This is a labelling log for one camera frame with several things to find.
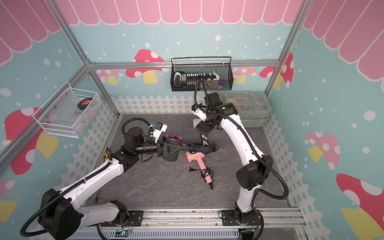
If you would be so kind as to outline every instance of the white dot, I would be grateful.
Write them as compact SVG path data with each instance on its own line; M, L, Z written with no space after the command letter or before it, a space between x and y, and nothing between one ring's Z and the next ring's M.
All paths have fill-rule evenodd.
M363 153L369 153L369 152L370 152L370 149L367 148L367 147L363 147L363 148L362 148L362 152L363 152Z
M25 155L25 160L29 163L33 163L33 159L35 158L36 149L29 150Z
M366 111L364 113L364 118L367 121L372 121L376 118L376 113L374 111Z
M4 146L7 146L10 142L11 142L11 140L4 140L4 141L2 141L2 144Z
M0 94L4 97L9 97L11 95L11 90L9 90L8 88L2 88L0 89Z
M351 190L345 190L343 191L343 193L349 198L352 200L352 202L356 203L358 206L360 206L360 199L359 197L357 196L356 193L354 193L353 191Z
M324 150L324 151L328 151L328 150L329 150L329 145L326 144L326 143L324 143L324 144L323 144L323 150Z
M23 108L20 111L25 116L32 116L32 114L35 112L35 110L33 108Z
M335 153L340 155L340 146L335 147Z

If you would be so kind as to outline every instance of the aluminum frame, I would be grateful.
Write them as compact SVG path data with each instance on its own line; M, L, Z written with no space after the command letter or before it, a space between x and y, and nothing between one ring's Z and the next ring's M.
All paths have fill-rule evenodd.
M293 24L293 27L291 28L291 31L288 35L288 39L287 39L285 46L284 46L284 50L281 54L280 64L275 68L275 71L272 74L271 80L269 81L268 86L265 90L265 95L267 97L269 97L269 95L272 92L273 86L274 86L281 70L283 69L285 61L287 60L287 58L289 56L289 53L292 49L293 44L295 43L295 41L297 39L297 36L299 35L300 29L303 26L304 20L311 9L313 2L314 2L314 0L304 0L301 3L300 11L297 14L295 23Z

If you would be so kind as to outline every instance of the clear plastic box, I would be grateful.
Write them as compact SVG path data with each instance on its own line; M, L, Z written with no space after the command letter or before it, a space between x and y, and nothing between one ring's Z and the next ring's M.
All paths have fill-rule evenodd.
M225 103L233 103L244 127L262 127L268 120L271 105L263 91L231 91L220 93Z

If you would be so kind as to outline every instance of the gray floor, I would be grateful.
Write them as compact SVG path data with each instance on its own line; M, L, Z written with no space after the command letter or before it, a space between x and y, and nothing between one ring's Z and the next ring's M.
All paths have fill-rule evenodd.
M111 144L111 151L116 151L124 144L121 125L130 118L144 118L150 123L163 122L168 125L164 135L174 134L183 138L183 143L201 143L199 132L193 128L192 114L125 114L122 115L120 127ZM131 122L126 131L139 126L146 133L148 127L141 121ZM268 155L261 128L247 128L247 131L260 150ZM232 141L224 130L213 130L208 135L209 143L220 146L219 151L207 154L204 163L214 171L213 190L200 176L199 171L189 172L187 167L199 168L197 162L188 163L185 155L180 152L176 162L167 162L153 156L147 162L137 162L124 174L114 178L102 187L97 204L110 200L118 200L128 208L167 208L167 207L234 207L240 185L236 179L236 171L242 167L240 156ZM282 194L278 179L270 174L262 186L274 194ZM93 203L95 194L86 205ZM285 200L276 200L258 194L256 207L287 207Z

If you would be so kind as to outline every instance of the wall mural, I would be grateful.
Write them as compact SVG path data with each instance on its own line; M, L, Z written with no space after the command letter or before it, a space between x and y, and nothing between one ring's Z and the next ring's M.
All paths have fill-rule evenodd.
M302 0L57 0L92 62L278 59Z
M316 0L304 22L316 39L384 92L384 16L381 0Z
M316 0L291 50L290 87L269 96L263 128L313 240L384 238L384 95L371 83L384 77L374 62L384 54L382 9Z

